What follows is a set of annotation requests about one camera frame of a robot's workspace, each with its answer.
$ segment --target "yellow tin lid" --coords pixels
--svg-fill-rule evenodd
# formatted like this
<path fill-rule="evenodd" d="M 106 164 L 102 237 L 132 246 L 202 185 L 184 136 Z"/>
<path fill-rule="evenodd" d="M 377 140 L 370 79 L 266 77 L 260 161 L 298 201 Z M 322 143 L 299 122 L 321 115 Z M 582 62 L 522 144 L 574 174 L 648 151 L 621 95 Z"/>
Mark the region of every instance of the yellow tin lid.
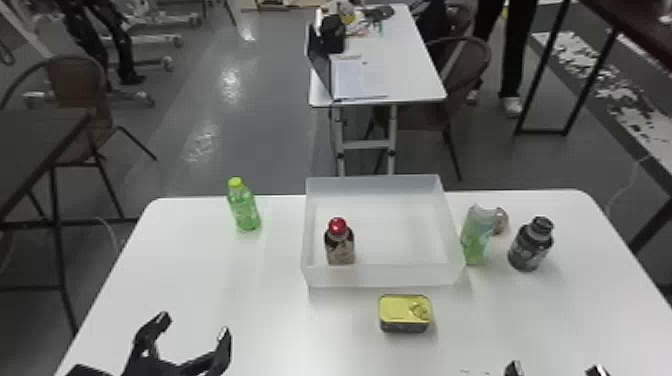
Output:
<path fill-rule="evenodd" d="M 384 322 L 429 324 L 432 304 L 424 295 L 383 295 L 378 302 L 378 315 Z"/>

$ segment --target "black pants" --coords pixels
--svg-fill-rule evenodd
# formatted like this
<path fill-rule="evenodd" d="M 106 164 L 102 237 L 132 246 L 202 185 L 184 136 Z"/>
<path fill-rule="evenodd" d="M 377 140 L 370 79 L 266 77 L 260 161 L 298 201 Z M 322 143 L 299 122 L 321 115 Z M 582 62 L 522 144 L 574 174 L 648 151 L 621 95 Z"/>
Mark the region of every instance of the black pants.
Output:
<path fill-rule="evenodd" d="M 506 22 L 506 45 L 502 66 L 500 98 L 519 97 L 518 89 L 523 79 L 523 59 L 532 20 L 537 11 L 538 0 L 509 0 L 509 15 Z M 504 0 L 478 0 L 478 13 L 474 36 L 485 41 L 502 13 Z"/>
<path fill-rule="evenodd" d="M 117 73 L 122 80 L 135 75 L 133 45 L 128 33 L 122 29 L 123 16 L 111 0 L 56 0 L 65 15 L 65 25 L 75 42 L 94 59 L 98 60 L 107 74 L 109 58 L 98 33 L 86 15 L 88 9 L 110 31 L 119 54 Z"/>

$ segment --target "chair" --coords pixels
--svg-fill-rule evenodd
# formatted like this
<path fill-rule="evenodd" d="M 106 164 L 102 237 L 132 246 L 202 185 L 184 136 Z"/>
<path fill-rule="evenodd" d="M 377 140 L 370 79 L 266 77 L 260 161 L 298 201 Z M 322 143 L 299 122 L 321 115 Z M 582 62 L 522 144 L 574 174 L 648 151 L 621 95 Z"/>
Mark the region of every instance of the chair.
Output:
<path fill-rule="evenodd" d="M 455 59 L 452 69 L 443 80 L 448 93 L 446 99 L 439 103 L 420 103 L 401 105 L 398 107 L 397 124 L 400 130 L 436 130 L 441 131 L 443 141 L 450 150 L 455 173 L 462 181 L 462 172 L 455 153 L 451 133 L 451 119 L 462 107 L 469 90 L 476 84 L 479 77 L 490 64 L 490 48 L 482 40 L 474 37 L 446 37 L 427 43 L 428 46 L 442 46 L 446 51 L 454 51 L 459 43 L 463 43 L 459 56 Z M 364 139 L 373 132 L 374 125 L 382 127 L 387 135 L 389 111 L 387 107 L 376 106 L 369 121 Z M 377 172 L 385 155 L 381 149 L 374 172 Z"/>
<path fill-rule="evenodd" d="M 474 21 L 472 9 L 465 4 L 453 4 L 454 0 L 418 0 L 409 6 L 418 31 L 425 43 L 445 37 L 461 37 Z M 445 14 L 436 15 L 437 11 Z M 437 70 L 444 67 L 453 54 L 452 49 L 441 46 L 427 47 Z"/>
<path fill-rule="evenodd" d="M 6 108 L 20 85 L 41 70 L 46 73 L 58 107 L 88 108 L 93 112 L 93 119 L 87 125 L 86 131 L 82 132 L 63 153 L 55 167 L 96 167 L 119 217 L 125 218 L 102 163 L 105 157 L 100 154 L 99 149 L 117 131 L 121 131 L 150 158 L 157 160 L 156 156 L 126 128 L 114 125 L 106 96 L 105 73 L 98 62 L 88 56 L 55 56 L 29 67 L 7 89 L 0 101 L 0 111 Z M 32 192 L 29 194 L 29 199 L 38 214 L 46 218 L 44 210 Z"/>

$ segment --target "black shoe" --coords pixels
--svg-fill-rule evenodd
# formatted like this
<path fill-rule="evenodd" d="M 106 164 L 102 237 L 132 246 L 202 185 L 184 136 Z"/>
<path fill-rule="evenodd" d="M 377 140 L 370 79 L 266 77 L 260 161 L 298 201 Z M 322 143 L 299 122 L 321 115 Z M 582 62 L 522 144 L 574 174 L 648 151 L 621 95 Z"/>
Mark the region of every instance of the black shoe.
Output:
<path fill-rule="evenodd" d="M 145 82 L 145 78 L 147 77 L 137 73 L 133 73 L 124 77 L 119 77 L 119 82 L 122 85 L 140 85 L 141 83 Z"/>

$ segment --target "chair leg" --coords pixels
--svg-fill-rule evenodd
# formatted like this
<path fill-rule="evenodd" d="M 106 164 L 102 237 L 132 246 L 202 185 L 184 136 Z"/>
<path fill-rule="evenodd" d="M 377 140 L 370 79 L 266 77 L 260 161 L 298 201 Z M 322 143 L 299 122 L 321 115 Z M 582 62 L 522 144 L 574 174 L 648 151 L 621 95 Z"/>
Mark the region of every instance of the chair leg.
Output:
<path fill-rule="evenodd" d="M 226 8 L 226 12 L 229 14 L 231 24 L 234 27 L 238 27 L 238 21 L 236 21 L 236 17 L 233 15 L 233 11 L 231 10 L 231 4 L 229 4 L 229 0 L 224 0 L 224 8 Z"/>
<path fill-rule="evenodd" d="M 383 159 L 385 159 L 386 149 L 380 149 L 378 151 L 378 159 L 376 160 L 376 167 L 373 168 L 373 173 L 378 174 L 380 167 L 383 165 Z"/>
<path fill-rule="evenodd" d="M 145 154 L 149 155 L 150 158 L 152 158 L 153 160 L 157 160 L 156 155 L 154 155 L 154 153 L 152 153 L 151 150 L 149 150 L 145 145 L 143 145 L 142 142 L 140 142 L 140 140 L 135 138 L 135 136 L 133 136 L 131 132 L 128 131 L 128 129 L 122 126 L 118 126 L 117 129 L 119 129 L 123 134 L 125 134 L 126 137 L 131 139 L 131 141 L 133 141 L 134 144 L 138 145 L 138 147 L 142 149 L 142 151 L 144 151 Z"/>
<path fill-rule="evenodd" d="M 369 119 L 369 125 L 366 127 L 366 133 L 364 133 L 364 140 L 368 140 L 369 137 L 371 137 L 371 133 L 373 133 L 373 128 L 376 126 L 376 124 L 373 122 L 373 117 Z"/>
<path fill-rule="evenodd" d="M 390 130 L 387 127 L 383 128 L 383 133 L 385 134 L 385 138 L 390 137 Z M 383 165 L 383 159 L 385 159 L 385 154 L 387 154 L 387 149 L 380 149 L 378 152 L 378 159 L 376 160 L 376 166 L 373 168 L 373 173 L 378 174 L 378 171 L 380 170 L 380 167 Z"/>
<path fill-rule="evenodd" d="M 42 219 L 47 219 L 47 213 L 45 213 L 44 209 L 42 209 L 42 205 L 40 205 L 40 202 L 37 201 L 37 197 L 35 197 L 35 193 L 33 193 L 32 190 L 28 191 L 28 199 L 30 199 L 31 204 L 33 204 L 33 208 L 35 208 L 37 215 L 39 215 Z"/>
<path fill-rule="evenodd" d="M 646 223 L 637 235 L 628 243 L 632 253 L 637 255 L 656 234 L 672 220 L 672 198 L 667 200 L 660 210 Z"/>
<path fill-rule="evenodd" d="M 450 158 L 453 160 L 453 166 L 455 167 L 455 174 L 457 175 L 457 181 L 462 181 L 462 172 L 460 171 L 460 163 L 457 160 L 457 153 L 455 153 L 455 145 L 453 144 L 453 135 L 451 132 L 450 123 L 442 131 L 443 142 L 448 145 L 448 150 L 450 151 Z"/>
<path fill-rule="evenodd" d="M 660 290 L 660 293 L 663 294 L 663 296 L 672 295 L 672 284 L 671 285 L 656 284 L 656 287 L 658 287 L 658 290 Z"/>
<path fill-rule="evenodd" d="M 93 153 L 93 159 L 95 160 L 96 168 L 98 168 L 98 172 L 100 172 L 100 177 L 103 178 L 103 183 L 105 183 L 105 187 L 107 188 L 107 192 L 110 194 L 110 198 L 112 199 L 112 203 L 114 204 L 114 208 L 117 209 L 117 214 L 119 214 L 119 218 L 125 218 L 124 211 L 121 208 L 121 205 L 119 204 L 119 200 L 117 199 L 117 194 L 114 193 L 114 188 L 112 188 L 112 183 L 110 182 L 110 178 L 107 176 L 107 172 L 105 172 L 105 167 L 103 167 L 103 163 L 100 160 L 100 156 L 98 155 L 98 152 Z"/>

